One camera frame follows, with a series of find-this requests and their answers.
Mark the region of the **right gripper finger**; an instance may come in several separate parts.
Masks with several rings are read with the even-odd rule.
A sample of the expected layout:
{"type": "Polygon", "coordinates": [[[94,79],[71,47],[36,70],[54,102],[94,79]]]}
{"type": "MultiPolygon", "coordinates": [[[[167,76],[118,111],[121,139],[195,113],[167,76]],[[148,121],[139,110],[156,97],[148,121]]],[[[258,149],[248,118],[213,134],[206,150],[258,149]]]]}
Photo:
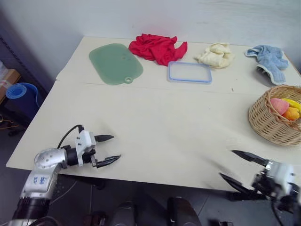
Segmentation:
{"type": "Polygon", "coordinates": [[[237,180],[219,173],[219,175],[232,187],[236,192],[230,192],[228,195],[231,201],[243,201],[243,200],[259,200],[260,195],[254,190],[245,188],[242,183],[237,180]]]}
{"type": "Polygon", "coordinates": [[[255,162],[261,166],[266,167],[266,165],[268,164],[268,160],[264,159],[260,156],[257,156],[253,153],[250,152],[244,152],[244,151],[240,151],[240,150],[232,150],[232,152],[236,155],[238,155],[239,157],[243,158],[244,160],[247,160],[249,162],[255,162]]]}

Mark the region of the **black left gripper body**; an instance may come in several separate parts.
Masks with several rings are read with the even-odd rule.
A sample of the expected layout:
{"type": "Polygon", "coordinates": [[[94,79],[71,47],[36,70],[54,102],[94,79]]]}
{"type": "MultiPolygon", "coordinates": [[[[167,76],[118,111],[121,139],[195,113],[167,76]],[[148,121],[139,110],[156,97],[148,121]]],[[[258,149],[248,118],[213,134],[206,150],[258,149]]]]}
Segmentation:
{"type": "Polygon", "coordinates": [[[92,167],[96,167],[97,159],[95,158],[96,150],[95,137],[91,136],[84,142],[84,153],[82,155],[83,163],[91,163],[92,167]]]}

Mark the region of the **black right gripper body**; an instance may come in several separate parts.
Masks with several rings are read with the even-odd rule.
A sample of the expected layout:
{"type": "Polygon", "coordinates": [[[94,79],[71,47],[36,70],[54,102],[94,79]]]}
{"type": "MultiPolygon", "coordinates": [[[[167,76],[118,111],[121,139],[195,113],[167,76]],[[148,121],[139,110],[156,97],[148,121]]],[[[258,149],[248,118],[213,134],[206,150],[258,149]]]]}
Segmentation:
{"type": "Polygon", "coordinates": [[[256,162],[263,166],[263,170],[256,174],[252,182],[255,191],[261,192],[265,196],[271,197],[274,192],[274,162],[256,162]]]}

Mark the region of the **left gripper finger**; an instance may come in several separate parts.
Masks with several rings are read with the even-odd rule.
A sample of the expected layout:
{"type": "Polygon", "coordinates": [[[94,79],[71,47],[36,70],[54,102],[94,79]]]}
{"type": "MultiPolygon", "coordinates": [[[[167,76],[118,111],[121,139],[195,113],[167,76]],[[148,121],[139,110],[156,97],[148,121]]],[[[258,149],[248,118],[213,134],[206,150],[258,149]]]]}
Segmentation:
{"type": "Polygon", "coordinates": [[[100,143],[100,142],[108,141],[108,140],[113,139],[113,138],[114,138],[113,135],[96,135],[95,136],[95,141],[100,143]]]}
{"type": "Polygon", "coordinates": [[[103,161],[97,161],[96,167],[101,168],[101,167],[110,165],[110,164],[114,163],[115,161],[117,161],[120,157],[121,157],[121,155],[115,155],[115,156],[107,157],[103,161]]]}

